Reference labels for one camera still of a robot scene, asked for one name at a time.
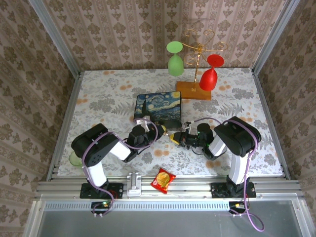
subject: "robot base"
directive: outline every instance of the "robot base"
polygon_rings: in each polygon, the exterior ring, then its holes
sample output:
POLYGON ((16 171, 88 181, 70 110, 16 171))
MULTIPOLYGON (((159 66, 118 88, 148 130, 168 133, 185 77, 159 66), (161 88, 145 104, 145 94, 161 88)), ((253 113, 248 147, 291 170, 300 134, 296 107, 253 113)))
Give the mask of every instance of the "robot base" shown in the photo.
MULTIPOLYGON (((102 189, 105 189, 107 191, 114 191, 114 198, 115 199, 122 199, 123 198, 123 186, 124 184, 121 183, 107 183, 104 187, 101 187, 102 189)), ((102 192, 100 190, 96 190, 94 187, 92 187, 89 183, 85 183, 81 185, 81 191, 80 191, 80 198, 81 199, 111 199, 111 197, 106 194, 105 192, 102 192)))
MULTIPOLYGON (((249 181, 249 178, 246 180, 246 194, 248 198, 256 198, 256 190, 253 183, 249 181)), ((229 176, 227 176, 226 183, 211 183, 211 193, 212 198, 243 198, 243 185, 234 184, 229 176)))

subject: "wooden base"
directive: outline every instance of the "wooden base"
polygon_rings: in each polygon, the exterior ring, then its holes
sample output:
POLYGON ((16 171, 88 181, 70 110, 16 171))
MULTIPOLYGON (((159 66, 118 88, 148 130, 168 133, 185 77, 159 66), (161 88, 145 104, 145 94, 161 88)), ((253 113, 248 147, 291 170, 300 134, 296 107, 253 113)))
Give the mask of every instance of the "wooden base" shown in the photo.
POLYGON ((211 100, 211 91, 202 90, 199 83, 177 81, 176 91, 181 91, 182 99, 193 99, 193 100, 211 100))

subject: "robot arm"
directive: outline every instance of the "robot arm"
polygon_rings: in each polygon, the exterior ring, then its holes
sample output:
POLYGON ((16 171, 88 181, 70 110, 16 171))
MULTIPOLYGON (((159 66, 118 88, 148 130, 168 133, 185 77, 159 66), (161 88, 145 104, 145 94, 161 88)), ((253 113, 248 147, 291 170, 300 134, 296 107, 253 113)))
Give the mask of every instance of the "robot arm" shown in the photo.
MULTIPOLYGON (((165 127, 157 125, 158 129, 157 139, 165 133, 165 127)), ((139 148, 151 144, 156 137, 156 129, 152 124, 140 122, 139 125, 133 127, 129 133, 127 141, 124 142, 108 132, 108 129, 101 123, 76 137, 71 147, 76 155, 83 157, 84 152, 100 135, 104 136, 96 142, 84 159, 84 172, 89 177, 89 182, 103 189, 108 185, 108 179, 103 171, 101 160, 108 154, 113 154, 123 162, 129 162, 134 159, 138 153, 139 148)))
POLYGON ((180 146, 187 148, 189 148, 188 146, 203 147, 202 152, 209 160, 217 159, 229 149, 232 152, 232 165, 227 177, 227 187, 233 196, 240 194, 242 190, 241 184, 244 182, 247 155, 255 146, 252 136, 235 122, 249 129, 254 134, 257 142, 261 141, 259 131, 236 116, 229 119, 227 123, 215 127, 215 137, 213 137, 213 133, 206 123, 197 126, 198 135, 188 135, 189 129, 187 129, 186 132, 177 132, 170 136, 170 140, 180 146))

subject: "gold metal stand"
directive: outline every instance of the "gold metal stand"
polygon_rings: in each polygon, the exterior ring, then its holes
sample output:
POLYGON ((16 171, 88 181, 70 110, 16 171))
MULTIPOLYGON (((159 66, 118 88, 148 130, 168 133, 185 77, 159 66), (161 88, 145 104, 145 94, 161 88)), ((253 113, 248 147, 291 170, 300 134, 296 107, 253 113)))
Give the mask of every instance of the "gold metal stand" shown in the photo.
MULTIPOLYGON (((198 33, 195 30, 188 29, 185 31, 185 36, 190 37, 191 33, 194 33, 196 36, 198 35, 198 33)), ((196 83, 200 57, 202 56, 202 58, 207 62, 207 59, 203 55, 204 52, 222 52, 228 48, 228 45, 225 42, 220 41, 218 43, 218 46, 221 49, 219 50, 205 49, 206 45, 210 43, 210 41, 214 38, 215 33, 212 30, 205 30, 203 34, 205 36, 211 36, 211 35, 212 36, 209 38, 209 40, 205 44, 198 43, 197 47, 193 47, 181 42, 183 46, 193 49, 193 52, 191 54, 188 54, 184 57, 184 62, 187 65, 196 65, 196 73, 194 75, 194 82, 177 81, 176 90, 181 91, 181 97, 184 99, 211 100, 212 98, 211 92, 202 90, 199 84, 196 83)))

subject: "metal frame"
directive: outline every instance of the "metal frame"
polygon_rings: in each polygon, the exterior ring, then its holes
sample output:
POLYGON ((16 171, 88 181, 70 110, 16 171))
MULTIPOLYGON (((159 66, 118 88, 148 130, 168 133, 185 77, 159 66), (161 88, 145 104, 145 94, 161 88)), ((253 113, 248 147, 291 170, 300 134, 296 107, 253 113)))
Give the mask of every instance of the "metal frame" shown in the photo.
POLYGON ((59 53, 65 60, 69 70, 73 74, 74 78, 77 78, 78 74, 80 73, 80 68, 77 65, 75 58, 71 54, 70 50, 68 49, 66 43, 64 42, 60 31, 57 29, 53 19, 51 18, 44 1, 42 0, 30 0, 30 4, 32 5, 34 11, 39 17, 39 20, 43 23, 47 33, 53 40, 55 46, 57 47, 59 53))
POLYGON ((260 101, 262 104, 263 112, 265 113, 265 116, 267 118, 267 124, 268 124, 269 130, 270 130, 270 133, 271 133, 273 143, 274 143, 275 148, 276 148, 277 157, 281 163, 281 167, 283 168, 283 172, 285 174, 285 177, 290 180, 291 175, 290 175, 289 169, 287 167, 287 163, 286 163, 284 154, 282 152, 280 141, 277 137, 277 131, 276 131, 276 128, 274 127, 272 117, 271 117, 271 114, 269 111, 269 107, 268 107, 265 95, 263 93, 258 75, 255 72, 253 72, 253 79, 254 79, 256 87, 257 87, 257 91, 258 91, 259 98, 260 98, 260 101))
POLYGON ((278 19, 276 20, 273 28, 271 29, 267 41, 263 45, 262 50, 255 64, 252 67, 252 70, 255 74, 259 74, 260 70, 262 69, 275 44, 277 43, 277 40, 281 36, 285 26, 287 25, 299 2, 299 0, 288 0, 285 3, 278 19))
MULTIPOLYGON (((225 182, 225 177, 212 177, 212 176, 191 176, 185 175, 177 176, 173 181, 173 185, 168 188, 168 193, 162 194, 155 190, 150 183, 153 176, 142 177, 142 195, 140 197, 128 197, 126 195, 127 177, 109 177, 110 182, 124 183, 123 199, 117 200, 115 203, 127 204, 130 208, 123 209, 124 211, 133 211, 137 208, 136 204, 142 204, 142 209, 151 210, 151 203, 161 204, 175 204, 169 208, 164 207, 163 210, 173 210, 179 208, 179 205, 185 206, 187 203, 192 204, 186 210, 195 211, 197 206, 205 211, 209 210, 205 207, 215 203, 224 203, 227 201, 240 200, 239 198, 226 198, 226 199, 213 199, 210 192, 210 184, 213 182, 225 182)), ((295 210, 296 218, 298 220, 303 236, 315 236, 315 227, 312 222, 311 215, 308 211, 304 194, 301 191, 299 182, 297 180, 286 180, 282 177, 276 178, 262 178, 251 177, 251 181, 255 184, 257 198, 251 198, 251 201, 277 201, 277 200, 290 200, 292 201, 295 210)), ((86 182, 84 177, 76 178, 53 178, 50 182, 39 182, 38 192, 36 199, 30 211, 27 228, 24 236, 37 236, 39 231, 41 218, 45 208, 50 210, 87 210, 87 205, 91 201, 103 201, 98 199, 80 199, 81 184, 86 182)))
POLYGON ((76 101, 80 92, 83 76, 84 76, 84 72, 80 73, 80 75, 78 75, 77 79, 75 80, 73 91, 71 93, 71 96, 68 102, 63 124, 61 126, 57 143, 56 143, 56 147, 55 147, 53 157, 49 166, 46 181, 50 181, 55 165, 59 164, 61 156, 63 154, 64 148, 66 145, 67 135, 70 129, 71 120, 75 111, 76 101))

